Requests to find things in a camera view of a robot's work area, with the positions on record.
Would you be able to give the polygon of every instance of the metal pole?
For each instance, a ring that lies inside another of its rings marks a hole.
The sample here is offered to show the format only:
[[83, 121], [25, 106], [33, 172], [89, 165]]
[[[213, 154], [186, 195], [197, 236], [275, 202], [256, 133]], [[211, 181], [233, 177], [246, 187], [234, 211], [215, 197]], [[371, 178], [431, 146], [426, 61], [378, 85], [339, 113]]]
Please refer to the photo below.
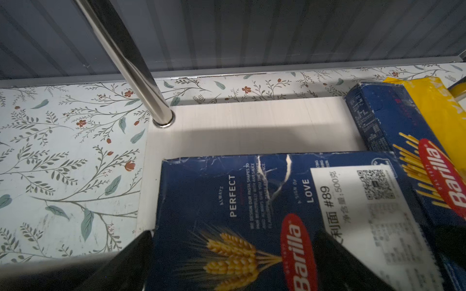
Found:
[[152, 115], [154, 125], [166, 128], [175, 121], [141, 53], [109, 0], [75, 0], [134, 93]]

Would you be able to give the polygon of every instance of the red oval logo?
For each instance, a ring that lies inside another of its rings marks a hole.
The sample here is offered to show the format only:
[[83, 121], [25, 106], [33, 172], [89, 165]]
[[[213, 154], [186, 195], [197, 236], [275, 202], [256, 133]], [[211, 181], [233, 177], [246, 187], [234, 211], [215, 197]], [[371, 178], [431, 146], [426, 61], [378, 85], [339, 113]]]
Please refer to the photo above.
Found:
[[466, 218], [466, 185], [450, 159], [426, 138], [419, 141], [419, 157], [445, 203]]
[[290, 213], [281, 224], [281, 258], [290, 291], [317, 291], [317, 267], [311, 239], [299, 216]]

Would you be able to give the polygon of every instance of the shelf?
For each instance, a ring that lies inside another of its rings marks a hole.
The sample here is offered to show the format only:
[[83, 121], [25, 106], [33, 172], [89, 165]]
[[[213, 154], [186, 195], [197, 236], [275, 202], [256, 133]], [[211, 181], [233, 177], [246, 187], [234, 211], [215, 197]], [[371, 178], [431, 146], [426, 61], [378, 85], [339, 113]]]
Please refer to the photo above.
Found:
[[155, 226], [163, 159], [365, 150], [342, 97], [176, 106], [167, 129], [149, 126], [137, 234]]

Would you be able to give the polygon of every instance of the yellow pasta package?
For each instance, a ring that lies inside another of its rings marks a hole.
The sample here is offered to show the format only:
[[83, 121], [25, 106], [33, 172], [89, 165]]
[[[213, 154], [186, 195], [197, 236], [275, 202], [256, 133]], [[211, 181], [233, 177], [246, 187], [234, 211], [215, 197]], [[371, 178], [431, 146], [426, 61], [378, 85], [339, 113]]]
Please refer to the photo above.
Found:
[[466, 180], [466, 112], [440, 78], [403, 81], [389, 77], [384, 82], [404, 85], [456, 169]]

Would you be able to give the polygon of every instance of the gray ribbed wall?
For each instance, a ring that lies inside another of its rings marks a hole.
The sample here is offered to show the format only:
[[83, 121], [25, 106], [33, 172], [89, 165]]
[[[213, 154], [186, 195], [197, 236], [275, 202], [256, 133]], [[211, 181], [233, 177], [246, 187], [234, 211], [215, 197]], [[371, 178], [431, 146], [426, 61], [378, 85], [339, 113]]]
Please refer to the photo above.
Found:
[[[466, 48], [466, 0], [111, 1], [151, 71]], [[0, 0], [0, 79], [117, 72], [72, 0]]]

